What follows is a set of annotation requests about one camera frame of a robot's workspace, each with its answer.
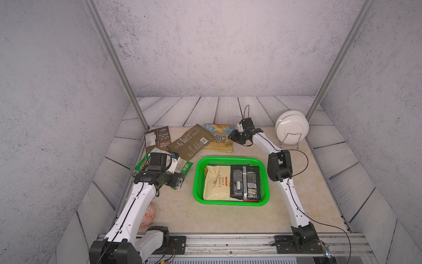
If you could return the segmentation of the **green Chuba cassava chips bag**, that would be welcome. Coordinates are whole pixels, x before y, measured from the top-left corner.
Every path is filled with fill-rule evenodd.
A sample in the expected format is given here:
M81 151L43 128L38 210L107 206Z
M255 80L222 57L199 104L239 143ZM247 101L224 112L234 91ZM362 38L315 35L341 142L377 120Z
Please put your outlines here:
M173 179L173 174L166 172L167 166L170 164L170 155L170 153L158 148L147 152L135 167L134 184L153 185L157 191L163 185L169 186ZM180 169L180 173L186 176L192 165L193 163L181 159L178 169Z

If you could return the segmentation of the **yellow blue kettle chips bag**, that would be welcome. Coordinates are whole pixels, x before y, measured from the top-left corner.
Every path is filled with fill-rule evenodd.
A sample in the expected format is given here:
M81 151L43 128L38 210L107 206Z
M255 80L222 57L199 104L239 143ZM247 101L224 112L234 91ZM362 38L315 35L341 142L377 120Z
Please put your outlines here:
M213 140L205 149L211 151L220 151L232 153L234 151L234 142L229 139L231 132L235 130L232 125L206 124L205 129L213 135Z

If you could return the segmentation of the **brown Lerna cassava bag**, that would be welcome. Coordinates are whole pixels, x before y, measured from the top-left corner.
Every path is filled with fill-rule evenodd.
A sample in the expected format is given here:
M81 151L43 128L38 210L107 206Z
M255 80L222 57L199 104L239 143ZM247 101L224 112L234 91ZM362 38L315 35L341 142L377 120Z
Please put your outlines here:
M204 127L196 124L181 137L168 145L171 152L177 153L181 159L190 161L196 154L209 145L214 136Z

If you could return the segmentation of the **black and yellow snack bag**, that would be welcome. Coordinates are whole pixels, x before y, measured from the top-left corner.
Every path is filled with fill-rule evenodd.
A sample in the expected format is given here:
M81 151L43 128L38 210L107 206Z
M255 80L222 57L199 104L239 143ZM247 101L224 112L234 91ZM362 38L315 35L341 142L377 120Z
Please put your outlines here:
M261 200L258 166L230 166L230 197L242 201Z

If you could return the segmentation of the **dark brown snack bag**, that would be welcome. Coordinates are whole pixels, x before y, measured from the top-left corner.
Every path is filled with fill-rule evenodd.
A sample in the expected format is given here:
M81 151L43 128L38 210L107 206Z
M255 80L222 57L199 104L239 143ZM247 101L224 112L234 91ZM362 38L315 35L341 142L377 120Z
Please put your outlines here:
M146 152L154 148L169 152L168 145L171 144L170 131L168 126L152 129L145 133Z

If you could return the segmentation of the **red Lerna chips bag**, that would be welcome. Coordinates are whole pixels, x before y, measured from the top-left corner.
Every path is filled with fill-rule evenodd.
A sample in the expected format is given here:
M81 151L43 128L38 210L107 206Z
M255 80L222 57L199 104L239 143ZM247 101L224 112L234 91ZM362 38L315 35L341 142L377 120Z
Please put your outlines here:
M206 167L205 173L204 200L253 202L237 200L230 197L230 166L209 165Z

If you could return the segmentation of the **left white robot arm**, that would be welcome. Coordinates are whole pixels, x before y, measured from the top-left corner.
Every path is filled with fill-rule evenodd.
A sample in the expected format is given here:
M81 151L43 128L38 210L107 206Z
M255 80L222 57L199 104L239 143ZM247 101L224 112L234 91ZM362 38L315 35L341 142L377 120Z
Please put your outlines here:
M175 152L146 155L146 165L133 175L131 194L120 216L103 240L91 245L91 264L142 264L153 254L167 254L170 249L168 227L152 226L139 239L137 233L150 203L159 196L159 189L180 175L176 172L180 161L180 155Z

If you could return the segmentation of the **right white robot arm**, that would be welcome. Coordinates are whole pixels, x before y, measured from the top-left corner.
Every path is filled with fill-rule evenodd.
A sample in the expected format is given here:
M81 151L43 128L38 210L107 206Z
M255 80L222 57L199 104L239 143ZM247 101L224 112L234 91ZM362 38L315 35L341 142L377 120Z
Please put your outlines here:
M231 132L229 139L240 145L250 141L268 155L267 175L279 186L289 211L292 229L292 247L304 252L317 246L319 237L311 219L304 213L296 188L293 183L291 155L271 142L260 129L256 128L251 118L244 118L237 128Z

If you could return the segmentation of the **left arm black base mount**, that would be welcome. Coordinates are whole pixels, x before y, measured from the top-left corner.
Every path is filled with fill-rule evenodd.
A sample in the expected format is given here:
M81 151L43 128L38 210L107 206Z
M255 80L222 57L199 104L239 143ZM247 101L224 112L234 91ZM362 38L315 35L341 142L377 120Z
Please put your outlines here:
M171 235L165 238L161 248L156 250L154 255L184 255L186 250L186 236Z

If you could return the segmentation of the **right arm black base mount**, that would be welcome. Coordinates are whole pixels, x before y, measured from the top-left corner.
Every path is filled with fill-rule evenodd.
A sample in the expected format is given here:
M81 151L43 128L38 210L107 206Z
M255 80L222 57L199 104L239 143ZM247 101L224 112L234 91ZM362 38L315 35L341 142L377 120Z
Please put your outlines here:
M316 233L294 232L292 235L276 235L274 242L278 254L324 254L325 249Z

